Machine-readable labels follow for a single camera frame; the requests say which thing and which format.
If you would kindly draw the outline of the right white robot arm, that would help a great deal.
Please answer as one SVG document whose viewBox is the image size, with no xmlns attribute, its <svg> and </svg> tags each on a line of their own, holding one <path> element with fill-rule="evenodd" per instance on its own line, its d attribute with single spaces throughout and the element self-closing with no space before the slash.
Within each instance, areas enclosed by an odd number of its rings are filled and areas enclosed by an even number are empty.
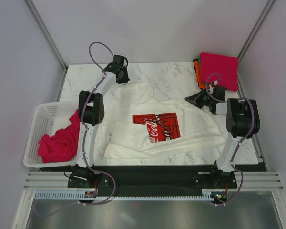
<svg viewBox="0 0 286 229">
<path fill-rule="evenodd" d="M 225 98 L 226 88 L 214 86 L 212 92 L 202 89 L 185 98 L 197 108 L 207 106 L 213 115 L 226 117 L 227 140 L 219 158 L 209 173 L 194 175 L 194 183 L 201 188 L 237 188 L 235 161 L 241 144 L 257 134 L 260 119 L 256 100 Z"/>
</svg>

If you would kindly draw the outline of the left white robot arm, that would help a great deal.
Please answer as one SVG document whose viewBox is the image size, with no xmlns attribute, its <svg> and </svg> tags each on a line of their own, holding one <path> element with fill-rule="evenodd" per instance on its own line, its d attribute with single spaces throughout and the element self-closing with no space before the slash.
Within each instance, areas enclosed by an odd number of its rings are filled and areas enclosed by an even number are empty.
<svg viewBox="0 0 286 229">
<path fill-rule="evenodd" d="M 78 112 L 81 121 L 78 143 L 78 161 L 69 175 L 68 188 L 96 188 L 96 175 L 100 171 L 92 171 L 95 139 L 100 123 L 104 119 L 105 108 L 103 97 L 115 84 L 129 82 L 128 60 L 121 55 L 113 55 L 113 60 L 106 67 L 101 68 L 102 77 L 90 90 L 79 93 Z"/>
</svg>

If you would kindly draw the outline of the white Coca-Cola t-shirt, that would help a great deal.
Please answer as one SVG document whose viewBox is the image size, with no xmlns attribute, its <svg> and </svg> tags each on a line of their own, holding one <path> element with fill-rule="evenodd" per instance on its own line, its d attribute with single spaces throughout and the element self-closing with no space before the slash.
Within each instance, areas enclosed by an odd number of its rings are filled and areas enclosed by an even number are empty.
<svg viewBox="0 0 286 229">
<path fill-rule="evenodd" d="M 208 113 L 184 100 L 159 102 L 145 83 L 117 89 L 100 129 L 106 159 L 154 159 L 225 143 Z"/>
</svg>

